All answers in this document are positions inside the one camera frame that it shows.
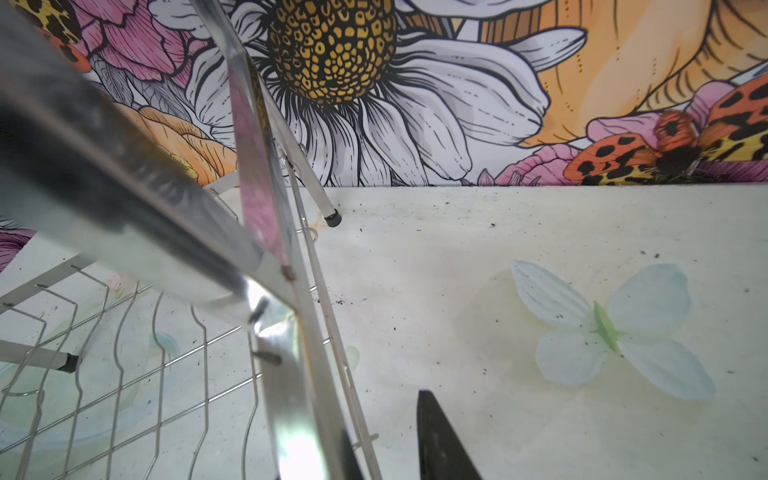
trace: floral mural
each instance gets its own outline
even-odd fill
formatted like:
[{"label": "floral mural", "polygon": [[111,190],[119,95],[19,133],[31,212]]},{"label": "floral mural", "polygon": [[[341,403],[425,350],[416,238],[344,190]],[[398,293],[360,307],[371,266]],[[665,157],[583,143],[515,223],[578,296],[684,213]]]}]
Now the floral mural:
[{"label": "floral mural", "polygon": [[[198,183],[236,168],[189,0],[9,0]],[[768,178],[757,0],[221,0],[323,185]]]}]

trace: wire rack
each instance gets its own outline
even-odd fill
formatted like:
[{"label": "wire rack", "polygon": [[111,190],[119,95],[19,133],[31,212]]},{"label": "wire rack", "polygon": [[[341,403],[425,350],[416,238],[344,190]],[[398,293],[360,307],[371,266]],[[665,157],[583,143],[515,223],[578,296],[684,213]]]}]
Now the wire rack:
[{"label": "wire rack", "polygon": [[[313,243],[317,232],[289,170],[296,233]],[[305,247],[314,254],[313,245]],[[371,447],[377,435],[362,418],[325,283],[309,257],[310,290],[326,319],[323,343],[343,373],[336,387],[347,400],[353,448],[370,477],[380,478]],[[36,279],[53,273],[61,277],[56,283],[32,280],[27,287],[38,292],[27,300],[0,298],[0,339],[33,343],[18,365],[0,363],[0,478],[274,479],[247,329],[99,264],[79,263]],[[77,369],[58,370],[54,360],[30,366],[41,351],[77,355]]]}]

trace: light blue butterfly wing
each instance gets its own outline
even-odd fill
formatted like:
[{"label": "light blue butterfly wing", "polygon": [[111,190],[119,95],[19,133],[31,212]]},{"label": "light blue butterfly wing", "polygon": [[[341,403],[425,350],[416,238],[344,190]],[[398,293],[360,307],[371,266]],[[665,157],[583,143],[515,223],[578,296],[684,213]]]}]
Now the light blue butterfly wing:
[{"label": "light blue butterfly wing", "polygon": [[708,400],[715,384],[699,359],[670,339],[618,342],[621,353],[640,373],[663,392],[683,400]]},{"label": "light blue butterfly wing", "polygon": [[592,305],[573,287],[534,263],[515,260],[510,266],[520,300],[552,326],[593,330]]},{"label": "light blue butterfly wing", "polygon": [[573,287],[530,262],[511,265],[523,304],[557,329],[538,340],[536,364],[550,382],[580,386],[592,380],[605,363],[607,345],[594,332],[594,310]]},{"label": "light blue butterfly wing", "polygon": [[550,382],[581,386],[600,372],[607,351],[596,333],[556,329],[538,339],[536,365]]},{"label": "light blue butterfly wing", "polygon": [[619,332],[674,329],[690,312],[688,279],[672,263],[648,266],[616,290],[606,311]]}]

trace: rack leg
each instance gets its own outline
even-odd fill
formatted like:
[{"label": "rack leg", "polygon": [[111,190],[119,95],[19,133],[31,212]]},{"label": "rack leg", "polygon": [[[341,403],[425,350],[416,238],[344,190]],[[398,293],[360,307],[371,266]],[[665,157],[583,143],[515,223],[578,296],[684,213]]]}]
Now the rack leg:
[{"label": "rack leg", "polygon": [[74,372],[78,366],[77,355],[49,349],[36,349],[33,346],[0,340],[0,362],[20,364],[24,362],[25,355],[27,355],[26,366],[39,366],[66,373]]},{"label": "rack leg", "polygon": [[263,86],[263,83],[261,84],[261,91],[264,96],[266,111],[270,116],[270,123],[273,127],[272,133],[277,137],[277,140],[280,141],[280,145],[283,146],[288,161],[298,173],[306,190],[310,192],[315,204],[317,204],[320,212],[326,218],[328,226],[335,227],[341,223],[341,214],[333,206],[333,202],[331,202],[330,198],[328,198],[328,194],[323,189],[323,185],[317,180],[315,172],[312,170],[312,166],[306,159],[304,150],[301,148],[301,145],[299,145],[299,142],[296,141],[293,132],[291,132],[290,127],[288,126],[288,122],[286,122],[286,119],[283,117],[283,113],[280,112],[277,104],[272,99],[272,95]]}]

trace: flower center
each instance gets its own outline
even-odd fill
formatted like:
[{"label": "flower center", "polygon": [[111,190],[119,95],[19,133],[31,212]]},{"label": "flower center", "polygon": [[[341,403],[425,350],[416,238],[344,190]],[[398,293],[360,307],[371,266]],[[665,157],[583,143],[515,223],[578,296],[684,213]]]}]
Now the flower center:
[{"label": "flower center", "polygon": [[318,104],[352,101],[381,78],[395,53],[392,0],[278,0],[269,47],[277,74]]}]

